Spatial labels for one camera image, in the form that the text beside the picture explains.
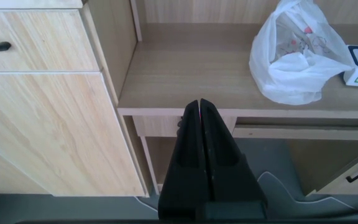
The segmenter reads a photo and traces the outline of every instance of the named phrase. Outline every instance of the cable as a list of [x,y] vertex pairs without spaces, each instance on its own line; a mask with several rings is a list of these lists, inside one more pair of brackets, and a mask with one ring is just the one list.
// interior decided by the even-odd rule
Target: cable
[[312,201],[312,202],[301,202],[301,201],[297,201],[297,200],[295,200],[295,198],[292,197],[291,193],[290,193],[290,192],[288,191],[288,189],[285,187],[285,185],[283,184],[283,182],[281,182],[281,180],[279,180],[276,176],[274,176],[274,175],[273,175],[271,172],[269,172],[269,171],[263,172],[263,173],[258,177],[257,182],[259,182],[259,180],[260,180],[265,174],[269,174],[269,175],[271,175],[275,180],[277,180],[278,183],[280,183],[281,186],[283,186],[283,188],[285,189],[285,191],[287,192],[287,194],[290,196],[290,198],[291,198],[295,203],[299,203],[299,204],[313,204],[313,203],[323,202],[323,201],[328,200],[328,199],[333,199],[333,200],[335,200],[335,201],[337,201],[337,202],[339,202],[339,203],[345,205],[345,206],[348,207],[348,208],[351,208],[351,209],[353,209],[353,210],[358,210],[358,209],[354,208],[353,206],[350,206],[350,205],[344,203],[343,201],[338,200],[338,199],[336,199],[336,198],[334,198],[334,197],[332,197],[332,196],[329,196],[329,197],[326,197],[326,198],[323,198],[323,199],[320,199],[320,200],[315,200],[315,201]]
[[151,210],[153,210],[153,211],[155,211],[155,212],[158,212],[158,210],[157,210],[156,208],[154,208],[153,206],[148,205],[148,204],[142,202],[142,201],[141,201],[139,198],[137,198],[137,197],[134,197],[134,198],[135,198],[139,203],[141,203],[142,205],[146,206],[147,208],[149,208],[149,209],[151,209]]

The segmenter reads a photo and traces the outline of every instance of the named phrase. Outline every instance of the wood grain panel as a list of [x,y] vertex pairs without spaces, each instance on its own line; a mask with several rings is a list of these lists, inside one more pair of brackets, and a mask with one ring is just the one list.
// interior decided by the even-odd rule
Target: wood grain panel
[[[334,28],[345,43],[358,44],[358,25]],[[153,114],[148,115],[162,115],[166,109],[164,115],[180,116],[189,102],[204,98],[221,116],[358,118],[358,88],[346,86],[340,76],[328,80],[322,99],[308,105],[283,105],[264,97],[248,65],[259,29],[245,24],[149,24],[128,70],[120,113],[150,108]]]
[[147,23],[144,0],[131,0],[131,7],[134,15],[137,41],[142,41],[142,33],[145,32],[144,29]]
[[138,136],[176,137],[180,116],[133,116]]
[[99,71],[78,10],[0,11],[0,71]]
[[75,9],[82,0],[0,0],[0,9]]
[[0,74],[0,154],[54,195],[145,195],[100,73]]
[[143,149],[146,155],[147,164],[149,165],[149,171],[151,174],[151,180],[156,194],[159,194],[156,172],[159,172],[158,157],[160,149],[160,140],[159,138],[146,138],[140,137],[143,145]]
[[[258,23],[279,0],[144,0],[148,23]],[[317,0],[332,24],[358,24],[358,1]]]
[[[80,13],[97,60],[103,68],[107,91],[112,99],[114,110],[116,110],[118,98],[136,45],[129,2],[126,0],[91,0],[84,5]],[[145,195],[148,195],[152,181],[144,150],[136,134],[133,120],[131,117],[125,118],[118,113],[117,117],[140,181],[144,186]]]
[[[344,173],[344,167],[358,163],[358,141],[288,140],[287,143],[305,195],[319,193]],[[332,189],[330,194],[340,192]]]
[[332,139],[358,140],[358,128],[316,127],[316,126],[275,126],[275,125],[236,125],[235,138],[275,138],[275,139]]
[[118,103],[137,42],[131,4],[126,0],[91,0],[81,14],[111,83],[114,103]]
[[47,194],[16,166],[0,155],[0,194]]

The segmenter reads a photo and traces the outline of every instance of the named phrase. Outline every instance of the gray floor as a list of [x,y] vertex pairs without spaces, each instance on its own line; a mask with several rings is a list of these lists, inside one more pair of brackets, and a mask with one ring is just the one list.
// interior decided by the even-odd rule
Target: gray floor
[[[296,172],[285,141],[269,139],[236,139],[246,154],[250,168],[258,177],[269,171],[277,176],[295,200],[313,201],[324,195],[305,198],[300,190]],[[350,211],[350,208],[334,201],[299,204],[269,175],[259,184],[268,198],[269,218],[303,218]],[[335,196],[348,205],[358,208],[358,196]],[[143,198],[157,207],[158,196]],[[23,220],[81,220],[81,219],[157,219],[157,213],[131,197],[52,197],[49,195],[0,195],[0,223]]]

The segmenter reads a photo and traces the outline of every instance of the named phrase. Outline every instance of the plastic bag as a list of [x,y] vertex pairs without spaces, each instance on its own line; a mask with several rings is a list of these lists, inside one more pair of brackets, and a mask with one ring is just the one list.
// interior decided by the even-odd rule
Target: plastic bag
[[320,100],[324,84],[353,62],[313,0],[281,0],[252,43],[249,66],[264,96],[303,105]]

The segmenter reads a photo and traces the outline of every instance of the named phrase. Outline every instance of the cabinet door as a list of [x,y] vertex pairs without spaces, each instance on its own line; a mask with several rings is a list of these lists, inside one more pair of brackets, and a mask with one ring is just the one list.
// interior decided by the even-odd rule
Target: cabinet door
[[145,195],[100,73],[0,74],[0,155],[53,195]]
[[47,194],[48,192],[0,155],[0,194]]

